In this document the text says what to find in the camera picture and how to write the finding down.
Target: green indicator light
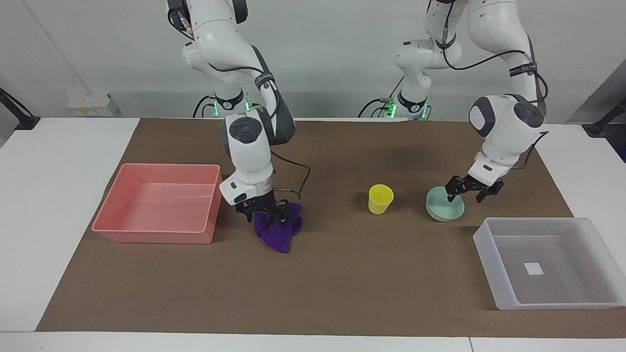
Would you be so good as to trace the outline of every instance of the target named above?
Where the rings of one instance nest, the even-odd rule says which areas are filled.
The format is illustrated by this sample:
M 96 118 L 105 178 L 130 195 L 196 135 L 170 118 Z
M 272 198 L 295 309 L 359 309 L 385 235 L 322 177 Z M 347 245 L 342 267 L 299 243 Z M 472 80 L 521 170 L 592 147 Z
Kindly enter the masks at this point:
M 396 109 L 398 109 L 396 104 L 391 103 L 391 107 L 387 108 L 387 118 L 394 118 L 394 116 L 396 116 Z
M 428 119 L 430 118 L 430 113 L 433 110 L 433 108 L 430 105 L 426 105 L 424 107 L 424 111 L 422 111 L 422 117 L 420 118 L 420 120 L 422 121 L 428 121 Z

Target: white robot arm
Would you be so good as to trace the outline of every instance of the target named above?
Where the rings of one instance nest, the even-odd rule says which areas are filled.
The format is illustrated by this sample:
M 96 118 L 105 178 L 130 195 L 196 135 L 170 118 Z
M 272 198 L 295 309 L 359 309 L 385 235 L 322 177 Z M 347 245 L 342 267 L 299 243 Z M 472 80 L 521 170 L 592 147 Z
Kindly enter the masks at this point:
M 248 221 L 265 212 L 285 222 L 289 207 L 274 197 L 270 146 L 287 143 L 295 125 L 262 55 L 239 34 L 245 0 L 168 0 L 168 7 L 170 24 L 192 40 L 183 48 L 185 61 L 213 78 L 218 110 L 226 115 L 220 137 L 235 172 L 220 184 L 224 199 Z M 264 107 L 248 111 L 234 72 L 254 79 Z
M 456 24 L 468 7 L 469 35 L 479 48 L 500 57 L 509 67 L 513 94 L 483 96 L 469 112 L 469 122 L 485 138 L 466 177 L 454 176 L 446 185 L 448 199 L 478 191 L 476 197 L 497 194 L 502 176 L 520 155 L 541 136 L 545 116 L 545 96 L 541 95 L 532 43 L 520 23 L 517 0 L 431 0 L 426 15 L 426 31 L 431 39 L 406 42 L 396 55 L 404 71 L 404 85 L 396 97 L 399 111 L 421 115 L 430 78 L 424 72 L 454 67 L 461 57 L 456 41 Z

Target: pink tray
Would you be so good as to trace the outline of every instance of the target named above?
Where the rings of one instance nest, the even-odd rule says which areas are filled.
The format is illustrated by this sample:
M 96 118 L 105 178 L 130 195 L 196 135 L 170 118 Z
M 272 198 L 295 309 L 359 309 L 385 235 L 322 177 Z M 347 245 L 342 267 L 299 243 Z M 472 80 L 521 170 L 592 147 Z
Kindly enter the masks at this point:
M 124 164 L 91 229 L 115 242 L 211 243 L 221 181 L 219 165 Z

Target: yellow cup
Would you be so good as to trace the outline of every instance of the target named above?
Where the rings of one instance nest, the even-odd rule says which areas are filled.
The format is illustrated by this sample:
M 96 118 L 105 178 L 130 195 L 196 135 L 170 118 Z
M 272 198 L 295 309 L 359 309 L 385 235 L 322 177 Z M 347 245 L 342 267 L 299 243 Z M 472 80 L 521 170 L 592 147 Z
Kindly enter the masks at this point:
M 367 207 L 372 214 L 381 215 L 393 202 L 393 191 L 385 185 L 373 185 L 369 189 Z

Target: purple towel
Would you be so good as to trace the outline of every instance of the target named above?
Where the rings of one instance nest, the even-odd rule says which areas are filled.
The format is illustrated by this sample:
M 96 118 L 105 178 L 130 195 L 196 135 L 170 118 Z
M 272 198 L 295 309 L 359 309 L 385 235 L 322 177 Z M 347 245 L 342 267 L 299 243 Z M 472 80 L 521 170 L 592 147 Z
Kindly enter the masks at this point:
M 254 213 L 254 232 L 261 237 L 265 244 L 281 252 L 288 253 L 291 245 L 291 237 L 297 235 L 302 229 L 302 206 L 298 203 L 289 203 L 291 217 L 280 225 L 276 218 L 265 213 Z

